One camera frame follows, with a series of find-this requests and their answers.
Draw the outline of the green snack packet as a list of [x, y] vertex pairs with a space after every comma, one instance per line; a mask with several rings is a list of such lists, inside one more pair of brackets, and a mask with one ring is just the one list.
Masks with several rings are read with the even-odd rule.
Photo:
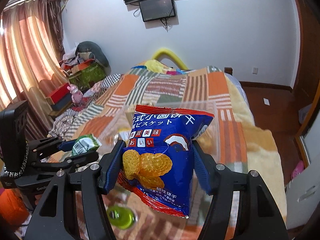
[[101, 145], [101, 142], [93, 134], [82, 135], [76, 139], [72, 147], [72, 156], [96, 151]]

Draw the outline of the blue biscuit snack bag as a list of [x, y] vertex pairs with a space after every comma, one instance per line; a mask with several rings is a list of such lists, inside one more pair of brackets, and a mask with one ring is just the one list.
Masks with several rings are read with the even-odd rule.
[[165, 147], [162, 141], [155, 139], [157, 147], [126, 146], [118, 183], [150, 208], [187, 218], [194, 172], [193, 141], [187, 151]]

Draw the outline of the patchwork striped quilt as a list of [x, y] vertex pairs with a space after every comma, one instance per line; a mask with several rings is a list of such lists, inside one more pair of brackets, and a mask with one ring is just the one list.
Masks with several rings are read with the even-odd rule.
[[283, 217], [287, 202], [272, 133], [257, 127], [236, 81], [208, 66], [180, 71], [146, 61], [105, 77], [79, 107], [64, 111], [51, 135], [94, 137], [99, 153], [121, 150], [118, 183], [103, 197], [117, 239], [197, 239], [210, 206], [193, 144], [221, 171], [257, 170]]

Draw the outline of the dark blue box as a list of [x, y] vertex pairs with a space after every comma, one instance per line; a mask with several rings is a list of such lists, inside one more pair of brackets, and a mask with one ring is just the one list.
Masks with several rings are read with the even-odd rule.
[[53, 111], [60, 111], [70, 102], [72, 102], [72, 95], [69, 93], [66, 94], [63, 98], [61, 98], [57, 103], [51, 105], [51, 108]]

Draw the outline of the pink plush toy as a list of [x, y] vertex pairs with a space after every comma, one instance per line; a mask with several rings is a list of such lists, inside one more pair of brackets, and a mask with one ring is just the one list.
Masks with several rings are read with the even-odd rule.
[[67, 87], [69, 92], [71, 93], [72, 102], [74, 105], [78, 105], [81, 103], [83, 93], [78, 89], [78, 87], [74, 84], [69, 84]]

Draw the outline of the red gift box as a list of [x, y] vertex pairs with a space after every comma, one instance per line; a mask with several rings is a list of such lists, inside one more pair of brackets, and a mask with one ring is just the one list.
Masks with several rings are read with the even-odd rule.
[[47, 97], [46, 100], [50, 105], [54, 105], [59, 102], [65, 95], [69, 93], [69, 83], [65, 83], [56, 90], [52, 91]]

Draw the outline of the green jelly cup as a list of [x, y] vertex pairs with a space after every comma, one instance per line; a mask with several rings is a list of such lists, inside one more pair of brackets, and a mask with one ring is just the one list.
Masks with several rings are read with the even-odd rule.
[[126, 230], [136, 222], [135, 213], [128, 207], [112, 205], [106, 210], [106, 214], [111, 225]]

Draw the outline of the orange brown curtain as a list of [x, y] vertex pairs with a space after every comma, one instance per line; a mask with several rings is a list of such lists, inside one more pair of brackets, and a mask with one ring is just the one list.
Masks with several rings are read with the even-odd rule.
[[64, 54], [61, 0], [28, 0], [1, 13], [1, 109], [26, 100], [26, 137], [52, 129], [47, 101], [67, 82], [59, 65]]

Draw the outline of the grey neck pillow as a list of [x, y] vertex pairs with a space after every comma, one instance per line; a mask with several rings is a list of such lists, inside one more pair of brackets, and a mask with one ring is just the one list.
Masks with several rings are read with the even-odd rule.
[[76, 48], [76, 53], [92, 53], [94, 58], [104, 67], [109, 67], [109, 61], [102, 49], [92, 41], [80, 42]]

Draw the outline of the yellow bed footboard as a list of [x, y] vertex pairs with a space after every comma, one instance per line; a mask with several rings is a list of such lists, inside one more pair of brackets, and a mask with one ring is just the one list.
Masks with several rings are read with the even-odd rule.
[[188, 70], [189, 68], [186, 66], [186, 64], [170, 49], [167, 48], [159, 48], [155, 51], [155, 53], [152, 55], [153, 60], [159, 60], [162, 57], [167, 57], [172, 62], [178, 66], [180, 70]]

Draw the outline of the brown wooden door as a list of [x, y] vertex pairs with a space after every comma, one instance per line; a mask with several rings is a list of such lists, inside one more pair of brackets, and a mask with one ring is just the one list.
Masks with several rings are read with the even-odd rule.
[[300, 24], [300, 55], [294, 94], [308, 104], [319, 83], [319, 22], [307, 0], [295, 0]]

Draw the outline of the small wall monitor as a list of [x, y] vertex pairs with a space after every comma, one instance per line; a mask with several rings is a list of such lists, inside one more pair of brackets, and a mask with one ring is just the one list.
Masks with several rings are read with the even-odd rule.
[[174, 0], [143, 0], [139, 2], [143, 22], [176, 16]]

